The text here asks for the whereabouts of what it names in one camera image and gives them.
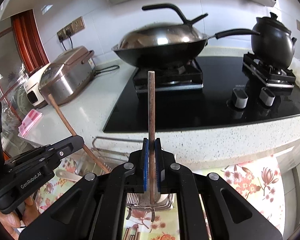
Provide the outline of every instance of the stove burner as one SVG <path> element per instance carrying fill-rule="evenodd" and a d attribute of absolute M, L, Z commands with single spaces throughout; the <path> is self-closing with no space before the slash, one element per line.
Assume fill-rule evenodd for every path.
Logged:
<path fill-rule="evenodd" d="M 168 68 L 161 70 L 165 75 L 175 75 L 175 74 L 183 74 L 186 71 L 185 66 L 180 66 L 177 68 Z"/>
<path fill-rule="evenodd" d="M 203 88 L 202 70 L 195 60 L 190 64 L 171 67 L 168 69 L 138 69 L 133 77 L 137 93 L 146 93 L 147 74 L 155 71 L 155 91 L 192 90 Z"/>
<path fill-rule="evenodd" d="M 268 65 L 251 53 L 243 55 L 243 65 L 267 87 L 293 88 L 296 82 L 292 70 Z"/>

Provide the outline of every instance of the white appliance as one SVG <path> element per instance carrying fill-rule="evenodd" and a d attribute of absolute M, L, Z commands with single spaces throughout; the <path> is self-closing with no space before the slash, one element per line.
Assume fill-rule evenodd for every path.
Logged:
<path fill-rule="evenodd" d="M 49 67 L 50 63 L 40 68 L 37 72 L 35 72 L 27 82 L 23 84 L 25 91 L 27 93 L 27 97 L 30 103 L 36 108 L 41 108 L 47 105 L 47 102 L 44 100 L 43 96 L 40 94 L 38 85 L 40 83 L 41 76 L 43 72 Z"/>

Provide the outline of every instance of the human hand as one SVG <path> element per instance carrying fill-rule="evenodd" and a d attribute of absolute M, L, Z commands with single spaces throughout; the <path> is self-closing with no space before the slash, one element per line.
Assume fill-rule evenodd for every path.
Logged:
<path fill-rule="evenodd" d="M 25 200 L 25 203 L 26 208 L 23 212 L 22 221 L 27 227 L 33 220 L 35 220 L 39 216 L 39 212 L 37 210 L 37 206 L 34 204 L 32 197 L 28 197 Z M 21 222 L 18 216 L 15 213 L 4 215 L 0 212 L 0 222 L 7 230 L 7 232 L 13 237 L 13 239 L 18 240 L 19 235 L 14 230 L 14 228 L 21 227 Z"/>

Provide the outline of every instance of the floral cloth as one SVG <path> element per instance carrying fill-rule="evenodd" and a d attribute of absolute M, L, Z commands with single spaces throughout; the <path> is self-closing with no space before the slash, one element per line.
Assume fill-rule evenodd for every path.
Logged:
<path fill-rule="evenodd" d="M 58 169 L 75 173 L 77 163 L 73 158 L 69 156 L 62 159 Z M 68 189 L 70 189 L 75 182 L 60 179 L 54 176 L 46 184 L 44 184 L 37 193 L 35 203 L 38 207 L 39 212 L 42 214 L 48 207 L 50 207 L 58 198 L 60 198 Z"/>
<path fill-rule="evenodd" d="M 266 157 L 253 162 L 222 168 L 195 171 L 195 173 L 204 176 L 211 172 L 219 174 L 283 234 L 285 222 L 284 191 L 275 157 Z M 211 239 L 204 207 L 203 214 Z M 138 227 L 138 231 L 141 232 L 141 240 L 179 240 L 177 203 L 174 203 L 172 210 L 156 212 L 154 222 L 151 222 L 150 212 L 133 210 L 129 220 L 125 221 L 123 234 L 127 227 L 132 227 L 132 235 L 135 234 L 135 228 Z"/>

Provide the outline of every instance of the speckled countertop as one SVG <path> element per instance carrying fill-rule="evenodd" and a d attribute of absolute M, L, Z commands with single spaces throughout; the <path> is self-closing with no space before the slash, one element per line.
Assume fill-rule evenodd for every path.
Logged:
<path fill-rule="evenodd" d="M 206 47 L 201 56 L 242 57 L 247 50 Z M 147 133 L 104 133 L 106 120 L 134 67 L 121 63 L 120 69 L 97 76 L 73 101 L 61 111 L 88 147 L 95 137 L 142 140 Z M 53 144 L 68 136 L 52 106 L 39 110 L 42 118 L 24 138 L 34 146 Z M 255 160 L 289 147 L 300 139 L 300 116 L 259 124 L 205 130 L 158 132 L 164 150 L 176 154 L 177 161 L 191 169 L 209 168 Z M 141 148 L 141 143 L 97 139 L 98 148 L 130 153 Z"/>

